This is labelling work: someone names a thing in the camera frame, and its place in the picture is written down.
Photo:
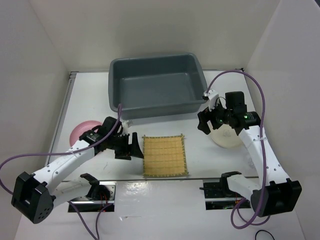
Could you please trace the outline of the cream bear plate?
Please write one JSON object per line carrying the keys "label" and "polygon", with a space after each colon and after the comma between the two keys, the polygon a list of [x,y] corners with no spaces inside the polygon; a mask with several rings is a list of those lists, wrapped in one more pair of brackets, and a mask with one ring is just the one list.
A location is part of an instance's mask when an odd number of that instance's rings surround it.
{"label": "cream bear plate", "polygon": [[210,129],[210,137],[222,148],[231,149],[243,145],[242,140],[236,134],[235,130],[227,124],[223,124],[218,129],[213,129],[212,124],[208,123]]}

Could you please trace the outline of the yellow bamboo mat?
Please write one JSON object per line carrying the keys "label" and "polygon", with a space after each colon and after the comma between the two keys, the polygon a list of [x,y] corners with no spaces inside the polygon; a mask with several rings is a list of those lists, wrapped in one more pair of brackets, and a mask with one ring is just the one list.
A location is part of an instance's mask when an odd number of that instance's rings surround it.
{"label": "yellow bamboo mat", "polygon": [[187,176],[184,135],[143,136],[143,176],[177,178]]}

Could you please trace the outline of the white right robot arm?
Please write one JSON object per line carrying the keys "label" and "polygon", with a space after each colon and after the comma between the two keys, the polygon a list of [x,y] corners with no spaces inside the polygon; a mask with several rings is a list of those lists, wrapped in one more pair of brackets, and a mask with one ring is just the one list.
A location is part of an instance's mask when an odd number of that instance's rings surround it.
{"label": "white right robot arm", "polygon": [[257,171],[259,183],[244,177],[238,171],[223,173],[219,191],[229,197],[237,193],[250,202],[258,217],[291,212],[302,192],[299,181],[291,180],[280,165],[255,111],[248,111],[244,93],[227,92],[225,106],[219,94],[209,90],[203,94],[208,106],[197,114],[197,128],[209,135],[223,125],[230,126],[243,142]]}

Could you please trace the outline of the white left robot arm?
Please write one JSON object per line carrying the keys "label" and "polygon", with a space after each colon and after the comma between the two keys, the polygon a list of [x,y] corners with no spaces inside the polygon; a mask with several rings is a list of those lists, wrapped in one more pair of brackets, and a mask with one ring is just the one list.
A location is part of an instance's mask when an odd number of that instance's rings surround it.
{"label": "white left robot arm", "polygon": [[110,149],[115,159],[142,159],[138,135],[123,133],[118,118],[107,117],[103,124],[85,131],[79,139],[53,162],[32,174],[21,173],[15,182],[11,204],[33,224],[42,222],[52,210],[75,198],[86,197],[108,201],[110,191],[89,173],[73,181],[65,181],[73,171],[97,154]]}

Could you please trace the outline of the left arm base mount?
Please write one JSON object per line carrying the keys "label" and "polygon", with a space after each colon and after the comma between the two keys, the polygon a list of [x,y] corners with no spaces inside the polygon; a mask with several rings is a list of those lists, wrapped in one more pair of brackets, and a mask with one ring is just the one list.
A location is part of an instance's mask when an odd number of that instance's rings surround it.
{"label": "left arm base mount", "polygon": [[93,197],[79,196],[71,200],[80,213],[98,213],[105,206],[104,212],[115,211],[115,195],[117,183],[115,181],[101,181],[101,191]]}

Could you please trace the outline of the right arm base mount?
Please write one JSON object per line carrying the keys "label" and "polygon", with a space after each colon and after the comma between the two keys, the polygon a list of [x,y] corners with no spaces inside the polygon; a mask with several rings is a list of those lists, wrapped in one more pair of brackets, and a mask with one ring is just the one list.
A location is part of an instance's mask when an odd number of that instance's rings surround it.
{"label": "right arm base mount", "polygon": [[218,179],[205,179],[199,187],[204,195],[205,209],[209,210],[232,210],[243,198],[238,193],[223,192],[222,184]]}

